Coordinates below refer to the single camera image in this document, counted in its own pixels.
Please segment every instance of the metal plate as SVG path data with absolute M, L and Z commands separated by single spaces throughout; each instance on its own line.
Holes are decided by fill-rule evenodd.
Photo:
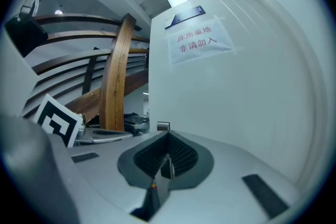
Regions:
M 168 23 L 168 25 L 166 24 L 165 28 L 167 29 L 167 28 L 169 28 L 173 25 L 176 25 L 180 22 L 183 22 L 185 20 L 188 20 L 190 18 L 196 17 L 196 16 L 201 15 L 201 14 L 205 14 L 205 11 L 203 10 L 203 8 L 201 6 L 197 6 L 197 7 L 185 10 L 184 12 L 176 14 L 173 21 L 170 24 Z

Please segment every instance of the metal bracket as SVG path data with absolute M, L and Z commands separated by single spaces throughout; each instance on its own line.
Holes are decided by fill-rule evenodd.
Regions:
M 169 131 L 170 130 L 170 122 L 158 121 L 157 130 L 158 131 Z

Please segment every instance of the black rectangle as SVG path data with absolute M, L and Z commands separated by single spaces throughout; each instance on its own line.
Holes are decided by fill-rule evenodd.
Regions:
M 267 186 L 260 176 L 248 175 L 242 177 L 242 180 L 263 207 L 269 218 L 274 218 L 288 209 L 285 202 Z
M 97 158 L 99 155 L 96 152 L 85 153 L 82 155 L 72 156 L 72 160 L 74 163 L 84 162 L 89 159 Z

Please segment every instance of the paper sign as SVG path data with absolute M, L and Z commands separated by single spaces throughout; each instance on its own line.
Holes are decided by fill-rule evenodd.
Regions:
M 219 19 L 168 36 L 170 63 L 175 65 L 232 50 L 233 43 Z
M 83 119 L 46 94 L 33 121 L 47 133 L 58 134 L 67 147 L 72 147 Z

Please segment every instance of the black strip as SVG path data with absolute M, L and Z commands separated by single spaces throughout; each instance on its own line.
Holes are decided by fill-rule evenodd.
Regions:
M 267 186 L 260 176 L 248 175 L 242 177 L 242 180 L 263 207 L 269 218 L 274 218 L 288 209 L 285 202 Z
M 86 68 L 86 73 L 85 73 L 85 77 L 84 77 L 82 95 L 90 91 L 91 79 L 92 79 L 92 75 L 93 75 L 93 70 L 94 70 L 95 65 L 96 65 L 96 59 L 97 59 L 97 56 L 93 56 L 89 60 L 88 67 Z
M 72 156 L 71 158 L 74 163 L 80 163 L 97 157 L 99 157 L 99 155 L 96 152 L 91 152 L 82 155 Z

